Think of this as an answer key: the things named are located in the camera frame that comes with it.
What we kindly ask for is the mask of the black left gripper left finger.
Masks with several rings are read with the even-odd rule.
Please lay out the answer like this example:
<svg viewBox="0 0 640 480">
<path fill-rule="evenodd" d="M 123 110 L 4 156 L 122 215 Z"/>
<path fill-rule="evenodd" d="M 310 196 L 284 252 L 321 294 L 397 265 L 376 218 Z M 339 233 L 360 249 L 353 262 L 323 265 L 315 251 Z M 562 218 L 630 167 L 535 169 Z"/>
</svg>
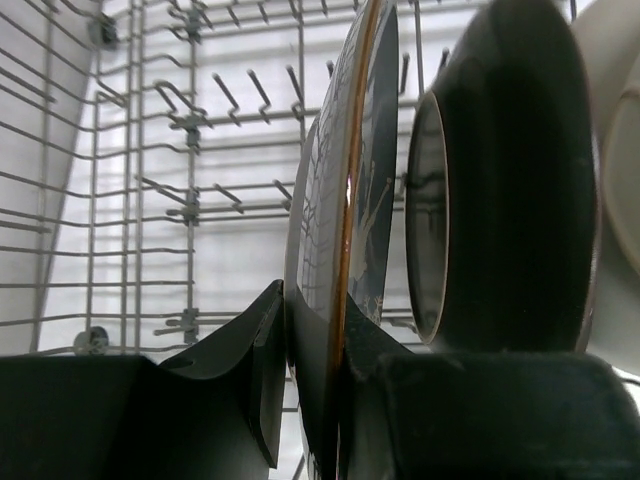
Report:
<svg viewBox="0 0 640 480">
<path fill-rule="evenodd" d="M 5 479 L 265 479 L 278 462 L 283 296 L 272 282 L 183 352 L 5 357 Z"/>
</svg>

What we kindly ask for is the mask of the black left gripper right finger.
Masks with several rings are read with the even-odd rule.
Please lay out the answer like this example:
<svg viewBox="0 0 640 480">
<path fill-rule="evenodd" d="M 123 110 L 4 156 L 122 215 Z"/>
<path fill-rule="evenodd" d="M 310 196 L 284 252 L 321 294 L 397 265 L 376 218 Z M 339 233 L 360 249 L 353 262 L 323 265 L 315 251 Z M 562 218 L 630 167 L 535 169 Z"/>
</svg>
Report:
<svg viewBox="0 0 640 480">
<path fill-rule="evenodd" d="M 586 354 L 416 354 L 347 306 L 346 479 L 635 479 L 639 414 Z"/>
</svg>

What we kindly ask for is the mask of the grey tree pattern plate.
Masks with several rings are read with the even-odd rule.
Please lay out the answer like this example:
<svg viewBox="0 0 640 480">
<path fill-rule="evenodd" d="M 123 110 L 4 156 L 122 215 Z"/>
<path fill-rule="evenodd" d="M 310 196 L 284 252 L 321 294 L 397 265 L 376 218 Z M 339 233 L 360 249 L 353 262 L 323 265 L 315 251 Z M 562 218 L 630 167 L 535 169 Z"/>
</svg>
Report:
<svg viewBox="0 0 640 480">
<path fill-rule="evenodd" d="M 289 215 L 284 311 L 313 479 L 338 475 L 339 384 L 347 317 L 382 313 L 396 179 L 398 20 L 366 1 L 345 38 L 305 140 Z"/>
</svg>

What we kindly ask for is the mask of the silver metal plate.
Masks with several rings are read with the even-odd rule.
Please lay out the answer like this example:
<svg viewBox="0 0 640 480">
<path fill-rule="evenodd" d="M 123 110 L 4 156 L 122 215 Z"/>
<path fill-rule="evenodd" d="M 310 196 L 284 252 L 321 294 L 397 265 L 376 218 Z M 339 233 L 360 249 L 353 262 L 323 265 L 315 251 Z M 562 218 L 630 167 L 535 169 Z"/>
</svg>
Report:
<svg viewBox="0 0 640 480">
<path fill-rule="evenodd" d="M 492 1 L 421 97 L 411 307 L 434 351 L 584 351 L 600 246 L 586 69 L 551 1 Z"/>
</svg>

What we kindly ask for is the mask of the cream divided plate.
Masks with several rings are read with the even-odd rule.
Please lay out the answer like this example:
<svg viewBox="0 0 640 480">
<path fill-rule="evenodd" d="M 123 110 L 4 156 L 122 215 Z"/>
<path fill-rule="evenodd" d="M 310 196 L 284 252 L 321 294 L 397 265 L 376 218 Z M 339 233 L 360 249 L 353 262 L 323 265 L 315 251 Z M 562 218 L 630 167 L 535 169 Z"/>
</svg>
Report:
<svg viewBox="0 0 640 480">
<path fill-rule="evenodd" d="M 590 2 L 572 23 L 586 63 L 604 205 L 588 349 L 639 372 L 639 4 Z"/>
</svg>

